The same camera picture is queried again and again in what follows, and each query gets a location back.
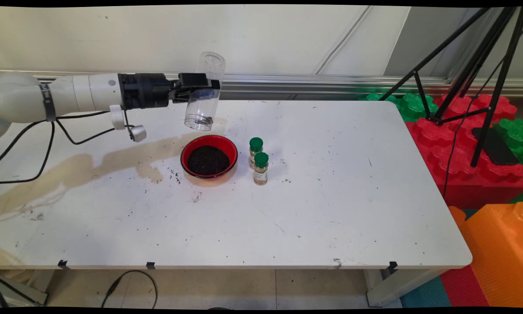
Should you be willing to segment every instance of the glass bottle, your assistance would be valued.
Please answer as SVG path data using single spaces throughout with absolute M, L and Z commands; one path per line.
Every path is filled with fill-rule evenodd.
M 257 153 L 263 151 L 263 141 L 259 137 L 252 137 L 250 140 L 250 167 L 254 169 L 254 157 Z
M 254 157 L 254 182 L 264 185 L 267 182 L 267 167 L 269 156 L 266 153 L 257 153 Z

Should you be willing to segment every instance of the bottle label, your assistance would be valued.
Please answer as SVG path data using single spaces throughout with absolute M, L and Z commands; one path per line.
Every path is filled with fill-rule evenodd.
M 254 179 L 258 181 L 267 181 L 267 171 L 264 171 L 263 173 L 254 171 Z

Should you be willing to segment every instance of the soil in bowl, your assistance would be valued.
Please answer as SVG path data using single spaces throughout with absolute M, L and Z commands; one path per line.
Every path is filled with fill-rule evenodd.
M 217 147 L 198 147 L 188 158 L 188 169 L 199 175 L 214 175 L 225 171 L 228 167 L 230 167 L 230 160 Z

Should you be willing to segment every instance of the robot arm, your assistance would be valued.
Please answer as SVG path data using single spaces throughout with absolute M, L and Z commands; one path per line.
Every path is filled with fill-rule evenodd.
M 187 102 L 198 90 L 220 89 L 218 80 L 204 73 L 180 73 L 167 80 L 162 73 L 97 74 L 60 77 L 50 84 L 22 73 L 0 75 L 0 137 L 11 123 L 54 121 L 67 113 L 111 111 L 116 129 L 124 129 L 122 112 Z M 145 130 L 130 130 L 134 141 L 145 138 Z

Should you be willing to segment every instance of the floor tile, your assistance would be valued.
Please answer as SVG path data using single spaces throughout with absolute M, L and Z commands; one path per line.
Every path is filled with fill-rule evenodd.
M 277 270 L 278 310 L 368 308 L 361 270 Z M 385 308 L 399 308 L 396 300 Z
M 147 270 L 156 281 L 156 308 L 275 310 L 274 270 Z M 123 308 L 150 308 L 155 291 L 149 278 L 132 273 Z
M 47 292 L 47 306 L 100 307 L 110 285 L 125 270 L 57 270 Z M 106 300 L 105 307 L 120 307 L 128 286 L 128 275 Z

